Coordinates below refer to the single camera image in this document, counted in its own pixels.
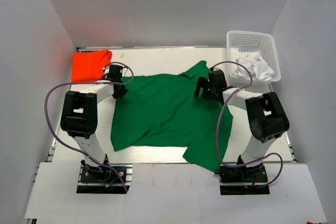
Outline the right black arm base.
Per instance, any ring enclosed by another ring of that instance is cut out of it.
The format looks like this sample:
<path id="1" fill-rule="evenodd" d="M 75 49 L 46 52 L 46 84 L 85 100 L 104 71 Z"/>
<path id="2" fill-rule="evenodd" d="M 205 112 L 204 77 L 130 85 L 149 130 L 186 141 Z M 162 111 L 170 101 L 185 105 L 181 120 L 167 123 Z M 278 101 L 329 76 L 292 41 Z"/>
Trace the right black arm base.
<path id="1" fill-rule="evenodd" d="M 214 173 L 219 176 L 222 196 L 269 195 L 268 177 L 263 164 L 257 167 L 228 168 L 220 166 Z"/>

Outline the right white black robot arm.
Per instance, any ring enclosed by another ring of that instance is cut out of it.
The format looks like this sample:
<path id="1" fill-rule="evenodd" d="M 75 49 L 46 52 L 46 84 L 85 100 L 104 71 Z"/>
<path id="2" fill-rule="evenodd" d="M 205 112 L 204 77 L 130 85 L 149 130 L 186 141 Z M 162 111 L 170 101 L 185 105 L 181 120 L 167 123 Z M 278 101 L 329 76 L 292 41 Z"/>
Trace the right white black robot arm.
<path id="1" fill-rule="evenodd" d="M 199 77 L 195 97 L 233 105 L 247 112 L 251 138 L 236 165 L 222 165 L 216 170 L 222 183 L 256 183 L 265 172 L 263 160 L 271 145 L 289 130 L 289 120 L 275 92 L 255 93 L 228 86 L 221 70 Z"/>

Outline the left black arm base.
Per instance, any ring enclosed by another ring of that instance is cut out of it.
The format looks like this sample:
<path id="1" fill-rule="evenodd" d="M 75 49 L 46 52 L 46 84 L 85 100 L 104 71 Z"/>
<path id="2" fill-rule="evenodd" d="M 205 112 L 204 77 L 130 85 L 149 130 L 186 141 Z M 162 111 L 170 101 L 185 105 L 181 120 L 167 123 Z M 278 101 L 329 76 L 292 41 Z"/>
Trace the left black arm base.
<path id="1" fill-rule="evenodd" d="M 127 190 L 129 190 L 132 179 L 132 165 L 115 164 L 112 167 L 118 175 L 110 169 L 100 169 L 99 171 L 90 170 L 89 166 L 81 165 L 77 194 L 119 194 L 127 192 L 118 176 L 122 178 Z"/>

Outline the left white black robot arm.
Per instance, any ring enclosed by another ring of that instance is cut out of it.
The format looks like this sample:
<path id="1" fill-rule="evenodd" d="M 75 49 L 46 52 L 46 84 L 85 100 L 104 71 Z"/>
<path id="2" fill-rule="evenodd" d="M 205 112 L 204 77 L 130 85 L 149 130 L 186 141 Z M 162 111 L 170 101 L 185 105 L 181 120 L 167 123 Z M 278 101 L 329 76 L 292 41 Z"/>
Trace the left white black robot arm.
<path id="1" fill-rule="evenodd" d="M 81 162 L 85 174 L 93 176 L 99 182 L 106 182 L 111 176 L 107 154 L 97 139 L 98 104 L 108 97 L 121 98 L 127 93 L 122 84 L 124 67 L 110 65 L 104 70 L 104 76 L 97 84 L 81 91 L 68 91 L 65 94 L 61 114 L 61 129 L 72 137 L 84 152 Z"/>

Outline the green polo shirt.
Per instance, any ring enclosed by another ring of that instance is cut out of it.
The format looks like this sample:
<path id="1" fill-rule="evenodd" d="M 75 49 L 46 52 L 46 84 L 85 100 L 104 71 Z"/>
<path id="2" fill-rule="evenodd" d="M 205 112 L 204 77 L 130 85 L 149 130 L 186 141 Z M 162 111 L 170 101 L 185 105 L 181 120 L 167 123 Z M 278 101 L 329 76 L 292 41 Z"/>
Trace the green polo shirt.
<path id="1" fill-rule="evenodd" d="M 116 100 L 110 140 L 115 151 L 129 146 L 185 147 L 183 158 L 212 172 L 219 169 L 232 130 L 229 108 L 194 97 L 206 61 L 177 74 L 126 77 L 128 92 Z"/>

